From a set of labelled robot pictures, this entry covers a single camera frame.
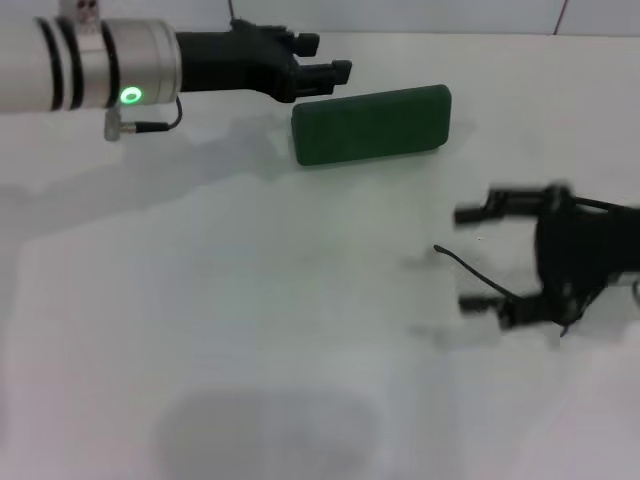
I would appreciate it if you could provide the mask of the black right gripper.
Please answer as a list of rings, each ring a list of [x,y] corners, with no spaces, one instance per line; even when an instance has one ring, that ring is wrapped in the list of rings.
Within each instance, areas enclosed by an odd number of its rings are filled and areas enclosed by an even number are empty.
[[[453,222],[461,227],[511,217],[538,219],[534,246],[542,293],[463,295],[463,315],[493,313],[500,330],[573,324],[610,284],[639,273],[637,207],[578,198],[562,185],[496,187],[483,204],[457,206]]]

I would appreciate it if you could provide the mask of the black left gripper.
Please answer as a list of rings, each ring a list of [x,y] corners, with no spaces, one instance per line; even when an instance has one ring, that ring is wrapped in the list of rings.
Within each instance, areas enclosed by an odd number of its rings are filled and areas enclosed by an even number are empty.
[[[283,26],[234,20],[226,32],[178,32],[182,93],[250,90],[280,103],[331,95],[348,83],[352,62],[299,67],[294,55],[314,57],[320,37]]]

